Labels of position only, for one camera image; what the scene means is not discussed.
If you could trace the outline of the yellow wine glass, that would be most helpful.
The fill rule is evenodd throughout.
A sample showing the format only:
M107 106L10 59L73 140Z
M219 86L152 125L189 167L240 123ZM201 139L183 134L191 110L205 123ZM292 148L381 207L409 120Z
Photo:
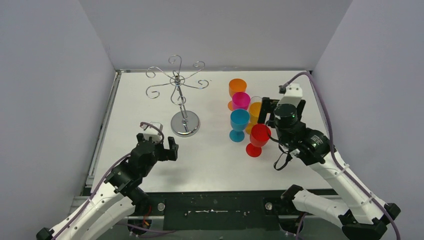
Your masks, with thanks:
M261 102L253 102L248 109L250 119L249 119L249 123L248 123L248 125L245 129L245 132L248 135L251 134L253 126L258 123L259 115L260 115L260 112L261 112L261 106L262 106Z

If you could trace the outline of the clear patterned wine glass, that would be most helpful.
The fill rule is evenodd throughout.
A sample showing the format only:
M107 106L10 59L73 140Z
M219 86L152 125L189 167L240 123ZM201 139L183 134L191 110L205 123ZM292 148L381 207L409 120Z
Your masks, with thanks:
M250 98L250 103L251 104L254 104L254 103L261 103L262 102L262 97L260 97L260 96L252 96L251 98Z

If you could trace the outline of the magenta wine glass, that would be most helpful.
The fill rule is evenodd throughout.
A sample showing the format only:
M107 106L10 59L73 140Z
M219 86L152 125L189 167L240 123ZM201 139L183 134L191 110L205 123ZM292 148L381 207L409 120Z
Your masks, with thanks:
M246 92L236 92L232 96L231 106L233 110L247 110L251 102L251 97Z

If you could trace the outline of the red wine glass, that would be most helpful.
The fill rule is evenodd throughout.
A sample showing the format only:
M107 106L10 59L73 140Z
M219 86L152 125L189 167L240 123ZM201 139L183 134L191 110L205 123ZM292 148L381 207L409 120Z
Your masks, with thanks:
M248 156L256 158L262 154L262 147L270 140L271 130L262 123L255 124L250 131L250 143L246 146L245 151Z

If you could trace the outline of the blue wine glass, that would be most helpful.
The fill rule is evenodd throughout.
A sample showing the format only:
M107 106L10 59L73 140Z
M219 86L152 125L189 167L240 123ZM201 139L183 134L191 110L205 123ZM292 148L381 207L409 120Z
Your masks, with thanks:
M233 110L230 114L230 126L232 130L229 133L229 138L235 143L242 142L245 138L244 130L250 122L250 114L247 110L239 108Z

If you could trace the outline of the orange wine glass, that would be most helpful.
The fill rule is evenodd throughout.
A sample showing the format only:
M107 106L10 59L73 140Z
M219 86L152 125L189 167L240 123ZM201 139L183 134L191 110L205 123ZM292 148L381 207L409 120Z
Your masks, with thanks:
M234 78L229 82L228 87L231 100L228 102L227 106L229 110L233 111L232 97L237 92L246 92L247 83L241 78Z

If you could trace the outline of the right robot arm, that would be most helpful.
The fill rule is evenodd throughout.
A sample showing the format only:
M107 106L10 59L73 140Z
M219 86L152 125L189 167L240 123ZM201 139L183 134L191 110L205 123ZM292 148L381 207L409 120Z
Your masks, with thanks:
M350 240L379 240L393 225L401 210L386 203L367 188L337 152L332 139L301 121L305 101L294 105L263 98L258 122L273 128L273 139L286 155L286 162L300 159L319 174L341 197L333 201L299 185L290 186L280 197L287 214L312 214L339 227Z

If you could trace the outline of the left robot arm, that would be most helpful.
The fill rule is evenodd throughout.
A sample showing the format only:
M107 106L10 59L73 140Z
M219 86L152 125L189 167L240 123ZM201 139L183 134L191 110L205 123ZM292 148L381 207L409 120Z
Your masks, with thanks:
M105 172L88 199L60 223L39 230L36 239L93 240L124 217L147 212L150 200L140 184L157 162L176 161L179 146L172 136L168 149L142 133L136 138L136 146Z

